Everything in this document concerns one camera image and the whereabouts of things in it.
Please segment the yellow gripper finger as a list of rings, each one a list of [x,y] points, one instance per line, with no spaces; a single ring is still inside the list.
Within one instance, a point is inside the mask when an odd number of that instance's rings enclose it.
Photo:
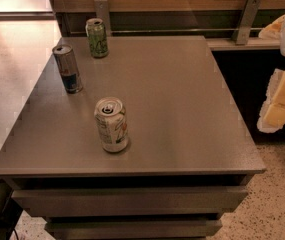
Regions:
[[[284,19],[285,15],[282,15],[276,20],[274,20],[272,23],[268,24],[259,32],[258,37],[261,39],[279,40]]]
[[[285,125],[285,70],[275,69],[271,75],[266,100],[259,112],[257,128],[263,133],[274,133]]]

